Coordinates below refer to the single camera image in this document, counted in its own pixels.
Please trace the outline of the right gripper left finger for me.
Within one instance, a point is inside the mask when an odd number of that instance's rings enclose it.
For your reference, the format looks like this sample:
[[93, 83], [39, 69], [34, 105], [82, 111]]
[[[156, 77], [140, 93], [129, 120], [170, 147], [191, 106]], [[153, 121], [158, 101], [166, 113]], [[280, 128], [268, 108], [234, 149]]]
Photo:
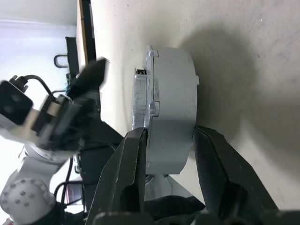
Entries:
[[145, 225], [147, 131], [129, 131], [100, 175], [86, 220], [88, 225]]

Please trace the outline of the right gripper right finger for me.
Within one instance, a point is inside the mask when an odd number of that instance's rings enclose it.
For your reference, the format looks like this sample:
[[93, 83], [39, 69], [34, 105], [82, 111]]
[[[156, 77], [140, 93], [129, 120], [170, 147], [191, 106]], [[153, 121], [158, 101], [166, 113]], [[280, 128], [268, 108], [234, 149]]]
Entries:
[[218, 131], [194, 128], [195, 159], [199, 183], [207, 210], [223, 213], [241, 193], [242, 205], [258, 211], [276, 210], [277, 206], [252, 166]]

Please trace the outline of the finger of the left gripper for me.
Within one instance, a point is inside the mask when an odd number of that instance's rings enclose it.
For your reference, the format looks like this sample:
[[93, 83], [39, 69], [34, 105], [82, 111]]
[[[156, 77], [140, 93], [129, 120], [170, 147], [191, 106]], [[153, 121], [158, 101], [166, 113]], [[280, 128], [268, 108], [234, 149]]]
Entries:
[[94, 80], [84, 80], [80, 81], [79, 79], [75, 80], [70, 86], [69, 91], [67, 92], [67, 96], [71, 99], [75, 99], [90, 90], [99, 89], [101, 82], [96, 82]]
[[89, 63], [79, 74], [76, 84], [79, 86], [100, 86], [105, 80], [108, 62], [106, 58], [100, 58]]

